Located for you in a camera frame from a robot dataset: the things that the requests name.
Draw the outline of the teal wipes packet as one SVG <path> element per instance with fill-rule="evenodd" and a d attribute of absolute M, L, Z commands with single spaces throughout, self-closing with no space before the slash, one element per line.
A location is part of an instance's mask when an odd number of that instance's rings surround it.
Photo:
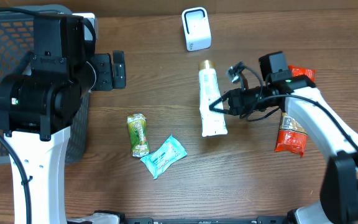
<path fill-rule="evenodd" d="M 154 180 L 163 174 L 174 162 L 187 156 L 185 148 L 172 135 L 161 147 L 140 159 L 152 174 Z"/>

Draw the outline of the green snack packet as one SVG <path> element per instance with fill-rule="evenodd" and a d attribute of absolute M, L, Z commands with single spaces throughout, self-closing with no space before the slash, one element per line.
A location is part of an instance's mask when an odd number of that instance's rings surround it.
<path fill-rule="evenodd" d="M 127 117 L 127 127 L 131 141 L 131 154 L 141 158 L 149 154 L 149 143 L 146 137 L 146 117 L 136 113 Z"/>

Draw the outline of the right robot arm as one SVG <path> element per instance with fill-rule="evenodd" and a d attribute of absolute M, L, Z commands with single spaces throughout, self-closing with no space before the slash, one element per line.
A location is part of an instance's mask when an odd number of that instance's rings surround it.
<path fill-rule="evenodd" d="M 276 107 L 294 118 L 326 159 L 319 200 L 291 210 L 283 223 L 358 222 L 358 134 L 326 103 L 306 75 L 293 76 L 282 51 L 259 58 L 262 74 L 255 88 L 230 90 L 209 110 L 248 118 Z"/>

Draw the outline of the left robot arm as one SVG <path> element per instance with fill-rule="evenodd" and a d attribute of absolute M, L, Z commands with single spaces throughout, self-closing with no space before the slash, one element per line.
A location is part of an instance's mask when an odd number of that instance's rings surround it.
<path fill-rule="evenodd" d="M 92 14 L 36 14 L 30 75 L 0 82 L 2 144 L 11 160 L 16 223 L 67 223 L 65 156 L 91 91 L 126 86 L 124 53 L 97 54 Z"/>

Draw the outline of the spaghetti pack red ends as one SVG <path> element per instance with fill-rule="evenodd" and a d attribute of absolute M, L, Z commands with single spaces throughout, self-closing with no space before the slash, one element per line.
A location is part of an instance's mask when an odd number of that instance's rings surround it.
<path fill-rule="evenodd" d="M 286 112 L 281 113 L 274 152 L 288 151 L 304 156 L 308 135 L 305 129 Z"/>

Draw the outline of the white tube gold cap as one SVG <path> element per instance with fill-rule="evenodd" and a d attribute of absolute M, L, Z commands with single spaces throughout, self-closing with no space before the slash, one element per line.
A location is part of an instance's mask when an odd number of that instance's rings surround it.
<path fill-rule="evenodd" d="M 216 70 L 211 60 L 199 64 L 200 116 L 202 137 L 227 134 L 225 117 L 222 113 L 211 111 L 209 106 L 221 97 Z"/>

